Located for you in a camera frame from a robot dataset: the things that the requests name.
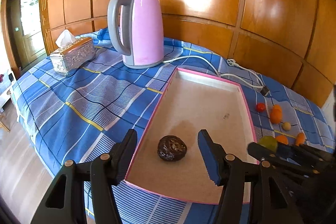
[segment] white wire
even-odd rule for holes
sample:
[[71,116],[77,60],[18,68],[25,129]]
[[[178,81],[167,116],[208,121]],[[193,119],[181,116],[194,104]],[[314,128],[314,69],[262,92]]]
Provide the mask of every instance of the white wire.
[[169,59],[169,60],[165,60],[163,61],[163,63],[170,63],[170,62],[173,62],[175,60],[180,60],[180,59],[184,59],[184,58],[189,58],[189,57],[195,57],[195,58],[199,58],[199,59],[202,59],[204,60],[205,62],[207,62],[209,64],[209,66],[214,70],[214,72],[216,73],[217,76],[219,77],[222,77],[222,76],[232,76],[232,77],[235,77],[239,80],[241,80],[243,83],[245,83],[246,85],[250,86],[251,88],[255,88],[255,89],[262,89],[263,88],[263,82],[261,81],[261,79],[253,72],[253,71],[250,71],[249,69],[245,69],[241,66],[238,66],[244,70],[248,70],[249,72],[251,72],[253,75],[255,75],[257,77],[257,79],[260,81],[260,83],[262,84],[261,86],[260,85],[252,85],[250,83],[248,83],[247,81],[245,81],[243,78],[239,77],[238,75],[234,75],[234,74],[231,74],[231,73],[223,73],[223,74],[219,74],[218,71],[215,69],[215,67],[208,61],[206,60],[204,57],[202,56],[197,56],[197,55],[189,55],[189,56],[180,56],[180,57],[177,57],[177,58],[173,58],[173,59]]

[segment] dark brown round object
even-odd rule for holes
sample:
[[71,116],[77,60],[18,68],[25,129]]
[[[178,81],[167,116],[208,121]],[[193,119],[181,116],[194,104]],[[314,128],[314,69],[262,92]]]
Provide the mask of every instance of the dark brown round object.
[[157,154],[165,161],[178,161],[187,153],[187,146],[174,135],[164,136],[157,146]]

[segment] power cord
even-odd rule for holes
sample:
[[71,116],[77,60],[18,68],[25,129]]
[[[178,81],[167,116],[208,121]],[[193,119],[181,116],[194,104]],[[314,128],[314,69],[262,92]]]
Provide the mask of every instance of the power cord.
[[260,77],[253,71],[253,70],[250,70],[250,69],[246,69],[242,66],[240,66],[239,64],[236,63],[236,61],[234,59],[228,59],[226,60],[227,64],[231,67],[238,67],[240,69],[243,69],[243,70],[246,70],[250,73],[252,73],[258,80],[259,84],[260,85],[252,85],[250,83],[248,83],[246,80],[244,80],[243,78],[239,77],[238,75],[234,75],[234,74],[231,74],[231,73],[223,73],[223,74],[220,74],[216,69],[215,67],[208,61],[206,60],[204,57],[202,56],[197,56],[197,55],[189,55],[189,56],[180,56],[180,57],[177,57],[177,58],[173,58],[173,59],[169,59],[169,60],[165,60],[163,61],[163,63],[170,63],[170,62],[173,62],[173,61],[176,61],[176,60],[180,60],[180,59],[184,59],[184,58],[190,58],[190,57],[195,57],[195,58],[199,58],[199,59],[202,59],[204,60],[205,62],[207,62],[209,64],[209,66],[214,70],[214,72],[216,73],[216,75],[218,77],[223,77],[223,76],[231,76],[231,77],[235,77],[239,80],[241,80],[243,83],[245,83],[247,86],[251,87],[251,88],[254,88],[254,89],[261,89],[261,94],[262,95],[267,95],[268,92],[269,92],[269,89],[266,87],[266,85],[264,84],[264,82],[260,79]]

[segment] red tomato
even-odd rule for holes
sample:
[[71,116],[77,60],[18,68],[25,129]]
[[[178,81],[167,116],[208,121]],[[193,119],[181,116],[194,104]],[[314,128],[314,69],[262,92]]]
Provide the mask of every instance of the red tomato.
[[258,103],[256,106],[255,106],[255,110],[258,111],[258,112],[263,112],[266,110],[266,106],[264,103]]

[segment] electric kettle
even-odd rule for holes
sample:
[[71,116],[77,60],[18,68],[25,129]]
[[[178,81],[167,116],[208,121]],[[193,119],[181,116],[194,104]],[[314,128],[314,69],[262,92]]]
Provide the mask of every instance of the electric kettle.
[[123,54],[127,67],[144,69],[162,62],[163,23],[159,0],[110,0],[107,20],[112,45]]

